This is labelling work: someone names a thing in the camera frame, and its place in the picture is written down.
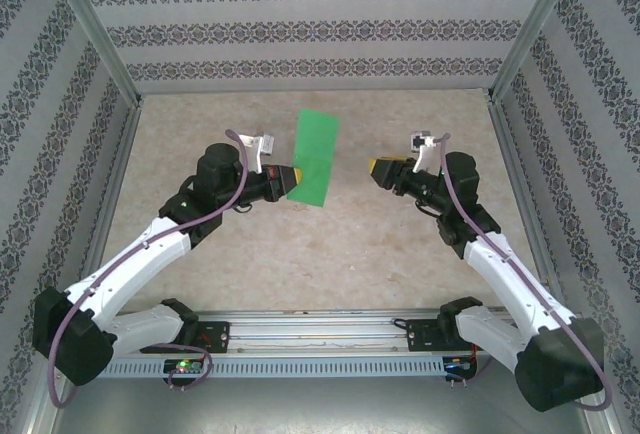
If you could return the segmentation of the green paper sheet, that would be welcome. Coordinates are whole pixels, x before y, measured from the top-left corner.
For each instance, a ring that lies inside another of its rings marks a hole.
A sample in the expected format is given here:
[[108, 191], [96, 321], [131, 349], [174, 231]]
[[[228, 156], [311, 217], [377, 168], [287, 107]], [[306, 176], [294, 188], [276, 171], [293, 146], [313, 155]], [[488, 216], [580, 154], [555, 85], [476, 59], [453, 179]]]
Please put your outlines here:
[[340, 119], [311, 109], [298, 116], [293, 165], [302, 179], [288, 199], [314, 207], [323, 207], [329, 190]]

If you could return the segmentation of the grey metal sheet panel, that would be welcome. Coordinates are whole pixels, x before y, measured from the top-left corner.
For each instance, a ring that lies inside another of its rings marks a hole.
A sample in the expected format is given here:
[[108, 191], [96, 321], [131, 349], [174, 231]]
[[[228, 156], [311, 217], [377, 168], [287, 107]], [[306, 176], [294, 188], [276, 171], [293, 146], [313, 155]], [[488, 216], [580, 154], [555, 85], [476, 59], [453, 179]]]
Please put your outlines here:
[[590, 434], [572, 406], [530, 408], [492, 369], [464, 388], [439, 378], [220, 379], [175, 393], [159, 380], [98, 380], [55, 434]]

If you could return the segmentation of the aluminium table edge rail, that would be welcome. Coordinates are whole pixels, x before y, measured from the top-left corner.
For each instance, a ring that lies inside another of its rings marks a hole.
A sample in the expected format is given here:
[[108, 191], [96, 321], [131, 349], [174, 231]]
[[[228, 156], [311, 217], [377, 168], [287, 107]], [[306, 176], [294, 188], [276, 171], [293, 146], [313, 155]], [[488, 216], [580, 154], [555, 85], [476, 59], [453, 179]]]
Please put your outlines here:
[[537, 273], [541, 278], [541, 282], [550, 292], [559, 301], [564, 301], [565, 298], [557, 278], [555, 265], [537, 217], [533, 198], [526, 182], [525, 172], [508, 128], [504, 112], [501, 106], [491, 99], [487, 101], [487, 107]]
[[104, 147], [107, 156], [102, 155], [96, 169], [97, 185], [92, 182], [89, 190], [89, 213], [92, 223], [82, 245], [84, 251], [80, 259], [72, 264], [71, 277], [60, 281], [59, 286], [66, 288], [99, 269], [104, 262], [110, 230], [113, 224], [118, 199], [132, 151], [136, 130], [144, 106], [142, 96], [116, 125], [117, 130]]

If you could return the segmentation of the long aluminium mounting rail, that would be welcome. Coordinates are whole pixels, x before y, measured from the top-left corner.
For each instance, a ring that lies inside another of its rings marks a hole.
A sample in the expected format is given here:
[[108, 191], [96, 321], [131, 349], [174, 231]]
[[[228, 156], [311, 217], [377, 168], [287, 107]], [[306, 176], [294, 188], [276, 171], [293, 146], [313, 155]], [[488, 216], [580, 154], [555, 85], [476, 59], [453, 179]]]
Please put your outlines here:
[[[522, 351], [531, 339], [559, 325], [550, 312], [523, 327], [509, 323], [473, 298], [446, 304], [439, 311], [417, 319], [436, 319], [449, 349], [440, 352], [469, 351], [483, 346], [492, 336], [502, 335], [502, 344]], [[409, 319], [383, 318], [370, 313], [328, 313], [300, 317], [247, 317], [219, 319], [199, 317], [178, 300], [162, 301], [151, 309], [114, 317], [98, 323], [88, 311], [79, 311], [65, 327], [59, 342], [59, 360], [77, 362], [82, 354], [103, 364], [114, 357], [135, 351], [173, 352], [192, 346], [200, 321], [230, 323], [228, 351], [250, 349], [390, 349], [407, 346]]]

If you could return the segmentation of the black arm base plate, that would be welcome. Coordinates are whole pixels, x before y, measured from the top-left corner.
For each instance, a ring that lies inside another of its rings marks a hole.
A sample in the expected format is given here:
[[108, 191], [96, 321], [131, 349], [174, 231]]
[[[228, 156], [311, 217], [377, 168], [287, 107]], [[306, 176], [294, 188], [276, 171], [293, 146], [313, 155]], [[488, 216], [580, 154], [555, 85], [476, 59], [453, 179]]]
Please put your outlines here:
[[230, 323], [224, 321], [200, 321], [192, 346], [211, 354], [226, 354], [230, 338]]
[[436, 319], [409, 319], [406, 331], [410, 352], [440, 352], [449, 349]]

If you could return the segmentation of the aluminium frame post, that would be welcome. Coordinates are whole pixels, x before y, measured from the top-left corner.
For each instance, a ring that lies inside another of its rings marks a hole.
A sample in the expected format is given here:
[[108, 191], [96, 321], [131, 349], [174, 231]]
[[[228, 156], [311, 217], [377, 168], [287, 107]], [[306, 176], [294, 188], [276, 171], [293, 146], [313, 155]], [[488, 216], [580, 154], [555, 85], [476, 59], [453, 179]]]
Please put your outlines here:
[[87, 37], [128, 105], [138, 105], [141, 94], [90, 0], [67, 0]]
[[492, 86], [486, 90], [486, 100], [495, 104], [509, 88], [523, 64], [535, 39], [543, 29], [557, 0], [536, 0], [522, 28], [516, 36]]

